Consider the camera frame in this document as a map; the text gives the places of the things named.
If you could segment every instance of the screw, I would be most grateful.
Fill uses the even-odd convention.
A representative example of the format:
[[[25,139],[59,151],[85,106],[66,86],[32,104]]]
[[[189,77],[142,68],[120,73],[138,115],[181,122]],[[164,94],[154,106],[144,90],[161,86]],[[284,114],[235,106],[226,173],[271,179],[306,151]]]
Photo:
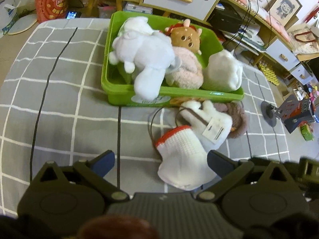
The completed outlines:
[[[113,192],[111,194],[112,199],[115,200],[125,200],[127,198],[127,194],[121,191]]]
[[[198,196],[200,199],[208,201],[208,200],[212,200],[215,198],[215,193],[210,192],[210,191],[204,191],[204,192],[200,193]]]

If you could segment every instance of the white label on bin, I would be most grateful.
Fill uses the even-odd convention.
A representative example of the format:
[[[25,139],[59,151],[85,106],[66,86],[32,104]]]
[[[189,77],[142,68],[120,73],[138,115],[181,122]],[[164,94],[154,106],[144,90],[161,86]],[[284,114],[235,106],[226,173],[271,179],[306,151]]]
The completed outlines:
[[[152,101],[147,101],[143,98],[141,98],[138,95],[134,95],[131,98],[131,101],[135,102],[135,103],[140,103],[140,104],[159,104],[159,103],[164,103],[164,102],[168,102],[171,99],[170,96],[157,96],[156,99],[152,100]]]

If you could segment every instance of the framed picture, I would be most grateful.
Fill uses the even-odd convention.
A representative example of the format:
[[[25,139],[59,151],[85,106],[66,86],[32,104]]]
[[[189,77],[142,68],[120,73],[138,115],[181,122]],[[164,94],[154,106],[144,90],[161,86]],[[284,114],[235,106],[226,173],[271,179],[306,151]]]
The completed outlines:
[[[285,26],[296,16],[302,4],[298,0],[272,0],[269,6],[270,14]]]

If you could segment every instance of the black box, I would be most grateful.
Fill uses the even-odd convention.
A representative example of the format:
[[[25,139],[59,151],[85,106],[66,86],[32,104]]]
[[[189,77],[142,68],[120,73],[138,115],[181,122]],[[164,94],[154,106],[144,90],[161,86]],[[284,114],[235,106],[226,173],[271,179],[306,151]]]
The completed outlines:
[[[208,22],[216,29],[237,33],[243,19],[228,3],[223,3],[225,10],[214,9]]]

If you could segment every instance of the green storage box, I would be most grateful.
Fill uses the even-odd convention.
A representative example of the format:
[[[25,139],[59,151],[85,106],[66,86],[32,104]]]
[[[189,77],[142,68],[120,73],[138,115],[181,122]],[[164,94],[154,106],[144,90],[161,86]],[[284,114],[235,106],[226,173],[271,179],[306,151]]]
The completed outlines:
[[[234,100],[240,101],[244,97],[244,91],[239,88],[237,91],[231,93],[195,90],[195,89],[181,89],[168,86],[165,81],[159,92],[159,96],[152,102],[143,101],[135,95],[133,85],[126,84],[123,76],[119,73],[118,66],[113,66],[108,62],[108,53],[112,51],[112,43],[117,37],[120,27],[130,17],[144,16],[148,18],[148,23],[153,29],[164,30],[164,28],[174,25],[179,20],[170,19],[167,17],[149,15],[143,13],[133,13],[118,11],[111,17],[109,30],[107,33],[104,63],[102,68],[101,84],[102,88],[108,95],[108,101],[113,105],[122,106],[148,106],[148,107],[170,107],[180,104],[186,98],[194,98],[197,100],[211,100],[213,102],[228,103]],[[197,55],[199,62],[203,67],[208,64],[210,55],[223,50],[219,43],[216,34],[210,29],[195,25],[196,28],[202,28],[201,46],[202,55]]]

